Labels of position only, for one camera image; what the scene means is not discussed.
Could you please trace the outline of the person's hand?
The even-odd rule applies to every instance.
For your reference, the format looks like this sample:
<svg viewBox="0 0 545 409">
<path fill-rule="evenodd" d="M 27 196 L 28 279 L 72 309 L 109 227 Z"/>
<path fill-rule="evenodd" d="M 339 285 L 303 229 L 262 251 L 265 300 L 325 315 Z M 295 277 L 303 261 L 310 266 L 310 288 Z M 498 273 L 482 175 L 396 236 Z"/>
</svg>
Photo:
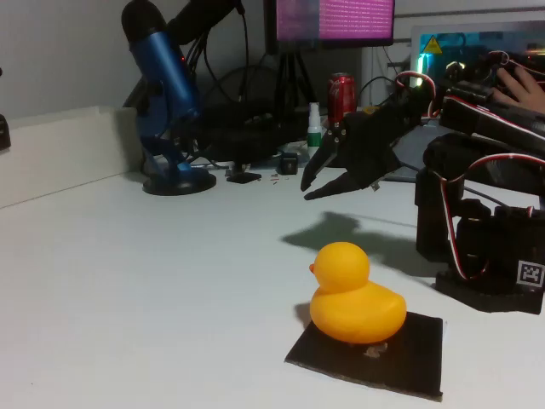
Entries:
<svg viewBox="0 0 545 409">
<path fill-rule="evenodd" d="M 512 97 L 493 89 L 493 99 L 497 102 L 544 113 L 544 90 L 541 85 L 523 68 L 517 66 L 513 77 L 504 68 L 496 72 Z"/>
</svg>

